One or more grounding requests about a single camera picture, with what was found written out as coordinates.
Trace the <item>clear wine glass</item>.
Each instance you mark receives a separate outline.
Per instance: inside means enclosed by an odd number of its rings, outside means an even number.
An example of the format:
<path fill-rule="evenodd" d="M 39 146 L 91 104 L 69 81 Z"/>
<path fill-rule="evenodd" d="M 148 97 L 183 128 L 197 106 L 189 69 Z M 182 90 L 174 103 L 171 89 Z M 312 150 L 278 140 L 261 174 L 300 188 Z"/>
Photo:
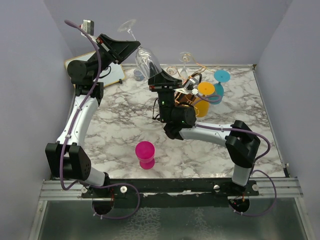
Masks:
<path fill-rule="evenodd" d="M 186 64 L 191 61 L 190 57 L 191 57 L 191 54 L 189 52 L 181 52 L 180 53 L 180 59 L 179 60 L 183 63 L 183 66 L 182 66 L 182 69 L 181 69 L 179 75 L 184 80 L 188 79 L 188 73 L 187 73 L 187 69 L 186 69 Z"/>

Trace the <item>yellow plastic wine glass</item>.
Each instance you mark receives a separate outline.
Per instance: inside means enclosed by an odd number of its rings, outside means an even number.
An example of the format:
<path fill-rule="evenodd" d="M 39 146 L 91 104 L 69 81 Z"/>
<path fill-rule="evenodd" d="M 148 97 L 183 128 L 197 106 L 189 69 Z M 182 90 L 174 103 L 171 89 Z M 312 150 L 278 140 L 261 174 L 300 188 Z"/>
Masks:
<path fill-rule="evenodd" d="M 198 94 L 203 98 L 208 97 L 213 93 L 215 93 L 214 85 L 206 81 L 202 81 L 201 83 L 199 83 L 197 90 L 198 90 Z M 197 118 L 203 118 L 207 115 L 209 107 L 211 105 L 207 100 L 208 99 L 203 100 L 200 97 L 196 98 L 194 102 L 194 108 L 195 108 L 195 114 Z"/>

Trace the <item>blue plastic wine glass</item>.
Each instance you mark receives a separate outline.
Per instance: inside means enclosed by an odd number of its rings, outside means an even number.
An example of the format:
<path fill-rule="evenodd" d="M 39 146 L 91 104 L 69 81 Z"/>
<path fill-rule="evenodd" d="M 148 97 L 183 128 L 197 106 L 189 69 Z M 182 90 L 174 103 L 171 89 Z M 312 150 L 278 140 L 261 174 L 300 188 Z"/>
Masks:
<path fill-rule="evenodd" d="M 224 96 L 224 86 L 222 83 L 227 83 L 231 79 L 231 76 L 227 71 L 222 69 L 217 70 L 213 76 L 217 83 L 213 85 L 215 88 L 214 96 L 209 97 L 208 99 L 210 100 L 209 103 L 211 105 L 217 105 L 222 101 Z"/>

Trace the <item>pink plastic wine glass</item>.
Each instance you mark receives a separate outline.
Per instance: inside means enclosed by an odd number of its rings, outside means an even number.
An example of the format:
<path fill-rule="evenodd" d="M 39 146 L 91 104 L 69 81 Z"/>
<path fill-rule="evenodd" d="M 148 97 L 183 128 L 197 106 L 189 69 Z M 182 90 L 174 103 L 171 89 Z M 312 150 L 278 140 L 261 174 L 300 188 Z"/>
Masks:
<path fill-rule="evenodd" d="M 144 170 L 152 169 L 155 165 L 155 146 L 149 141 L 142 141 L 135 147 L 139 165 Z"/>

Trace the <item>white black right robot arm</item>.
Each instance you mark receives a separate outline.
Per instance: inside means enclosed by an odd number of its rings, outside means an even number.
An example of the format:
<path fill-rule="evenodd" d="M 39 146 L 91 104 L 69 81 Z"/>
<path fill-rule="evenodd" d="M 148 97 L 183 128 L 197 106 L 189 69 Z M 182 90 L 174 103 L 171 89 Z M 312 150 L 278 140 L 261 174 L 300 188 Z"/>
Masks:
<path fill-rule="evenodd" d="M 197 72 L 182 81 L 169 75 L 160 65 L 147 64 L 146 78 L 151 92 L 157 93 L 159 114 L 154 117 L 164 124 L 165 134 L 172 140 L 199 140 L 225 147 L 234 163 L 229 189 L 240 196 L 248 189 L 248 181 L 259 156 L 261 135 L 243 121 L 211 124 L 197 121 L 199 108 L 195 102 L 178 101 L 177 94 L 193 95 L 203 102 L 214 96 L 214 86 L 202 80 Z"/>

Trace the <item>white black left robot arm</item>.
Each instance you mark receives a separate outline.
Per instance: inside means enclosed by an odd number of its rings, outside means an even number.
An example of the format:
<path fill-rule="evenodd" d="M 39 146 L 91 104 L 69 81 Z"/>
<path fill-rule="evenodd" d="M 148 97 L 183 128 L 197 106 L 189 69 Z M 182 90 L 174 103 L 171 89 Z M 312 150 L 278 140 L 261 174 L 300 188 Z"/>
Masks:
<path fill-rule="evenodd" d="M 99 77 L 111 64 L 121 64 L 141 44 L 114 40 L 105 34 L 100 34 L 94 43 L 96 51 L 89 59 L 73 59 L 67 65 L 67 73 L 75 86 L 73 107 L 64 130 L 56 142 L 46 145 L 45 154 L 54 177 L 91 185 L 94 193 L 103 198 L 111 190 L 109 176 L 92 167 L 83 149 L 91 119 L 104 95 L 104 84 Z"/>

